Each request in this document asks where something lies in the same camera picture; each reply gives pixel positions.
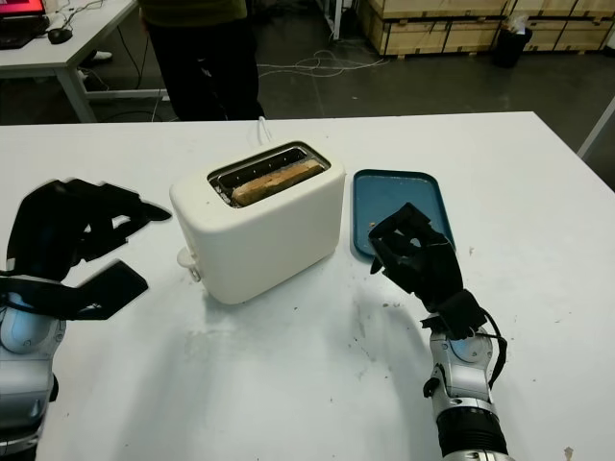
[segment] toaster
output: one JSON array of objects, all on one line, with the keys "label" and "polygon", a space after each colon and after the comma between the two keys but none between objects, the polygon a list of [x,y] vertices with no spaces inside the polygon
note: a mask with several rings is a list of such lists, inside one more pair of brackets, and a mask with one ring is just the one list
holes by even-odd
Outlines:
[{"label": "toaster", "polygon": [[345,172],[302,141],[261,148],[172,185],[178,262],[221,303],[242,303],[331,254]]}]

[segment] gray floor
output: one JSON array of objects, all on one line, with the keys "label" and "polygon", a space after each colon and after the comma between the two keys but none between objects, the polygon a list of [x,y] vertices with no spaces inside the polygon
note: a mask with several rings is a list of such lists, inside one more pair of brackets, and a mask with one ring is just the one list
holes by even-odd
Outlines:
[{"label": "gray floor", "polygon": [[[146,36],[135,14],[121,25],[121,30],[137,65],[141,66]],[[319,50],[331,50],[339,60],[368,63],[379,59],[352,24],[347,27],[344,40],[330,45],[330,31],[320,12],[305,4],[257,24],[255,31],[257,58],[262,64],[294,64],[311,58]],[[100,79],[112,89],[134,87],[136,71],[119,34],[109,36],[100,49],[112,51],[114,55],[112,63],[95,68]],[[326,53],[318,56],[332,59]],[[322,64],[349,65],[341,61],[322,61]],[[260,73],[271,70],[276,69],[262,67]],[[600,54],[526,55],[514,69],[494,67],[488,56],[422,56],[324,77],[334,72],[319,70],[313,72],[314,76],[277,72],[263,76],[260,100],[267,117],[533,110],[577,150],[615,95],[615,59]],[[91,80],[88,85],[92,89],[101,89],[95,77]],[[150,47],[145,56],[141,87],[158,88],[161,84]],[[123,100],[97,102],[93,107],[99,120],[149,122],[152,115],[147,112],[152,111],[155,103],[155,100]],[[158,105],[158,118],[162,121],[175,118],[168,102]],[[13,80],[0,86],[0,124],[75,122],[71,107],[53,80]],[[614,125],[607,127],[589,164],[615,189]],[[510,135],[514,135],[514,127],[510,127]]]}]

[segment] blue tray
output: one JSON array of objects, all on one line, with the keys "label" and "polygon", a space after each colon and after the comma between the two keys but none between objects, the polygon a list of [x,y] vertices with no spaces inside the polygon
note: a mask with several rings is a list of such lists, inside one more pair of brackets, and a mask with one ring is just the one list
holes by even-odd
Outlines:
[{"label": "blue tray", "polygon": [[431,219],[433,228],[455,242],[438,182],[430,175],[411,171],[361,170],[353,184],[353,234],[355,247],[373,257],[367,235],[375,224],[411,202]]}]

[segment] white table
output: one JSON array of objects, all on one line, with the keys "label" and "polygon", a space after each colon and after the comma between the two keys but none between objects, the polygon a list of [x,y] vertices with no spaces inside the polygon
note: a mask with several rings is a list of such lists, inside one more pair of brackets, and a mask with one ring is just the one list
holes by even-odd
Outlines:
[{"label": "white table", "polygon": [[[72,1],[78,8],[87,0]],[[0,51],[0,78],[55,76],[82,122],[95,122],[87,101],[86,89],[77,75],[77,66],[97,43],[110,34],[136,8],[133,0],[105,0],[100,9],[84,10],[73,18],[73,37],[60,45],[52,45],[46,37],[35,38],[18,50]],[[66,15],[70,10],[63,10]],[[64,18],[51,14],[49,28],[60,27]]]},{"label": "white table", "polygon": [[[119,257],[150,290],[107,322],[68,326],[40,461],[439,459],[422,397],[426,311],[370,277],[351,249],[352,177],[363,168],[438,179],[466,286],[509,339],[494,398],[510,453],[563,460],[570,446],[575,459],[608,458],[615,197],[536,115],[269,126],[344,161],[334,255],[237,306],[208,297],[177,265],[176,221],[75,268],[69,284]],[[182,175],[258,145],[254,122],[0,127],[0,138],[2,251],[20,200],[50,178],[105,180],[170,206]]]}]

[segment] white cable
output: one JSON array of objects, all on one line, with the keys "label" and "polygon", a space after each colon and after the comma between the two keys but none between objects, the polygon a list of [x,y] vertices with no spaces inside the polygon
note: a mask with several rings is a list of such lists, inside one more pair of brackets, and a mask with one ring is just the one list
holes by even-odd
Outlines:
[{"label": "white cable", "polygon": [[[330,58],[319,57],[318,55],[322,53],[327,53],[331,55]],[[314,65],[308,65],[310,61],[316,61]],[[333,61],[335,65],[321,65],[323,61]],[[305,75],[308,77],[316,77],[316,78],[329,78],[329,77],[337,77],[338,75],[343,74],[347,70],[359,70],[366,69],[368,67],[376,67],[379,65],[385,65],[387,61],[382,58],[375,62],[359,62],[359,61],[351,61],[351,60],[341,60],[339,59],[332,51],[330,50],[318,50],[316,53],[312,55],[312,58],[306,58],[300,61],[295,62],[290,65],[279,65],[279,64],[258,64],[258,67],[267,67],[276,70],[270,70],[260,74],[258,77],[265,77],[271,74],[279,74],[279,73],[288,73],[288,74],[298,74]],[[314,70],[331,70],[335,71],[332,74],[322,75],[315,74]]]},{"label": "white cable", "polygon": [[267,136],[267,142],[271,142],[273,140],[273,135],[271,134],[271,132],[267,128],[267,119],[265,117],[263,117],[262,115],[258,118],[258,126],[257,126],[258,142],[260,143],[260,145],[262,145],[263,142],[260,139],[260,127],[262,127],[262,130],[264,131],[265,136]]}]

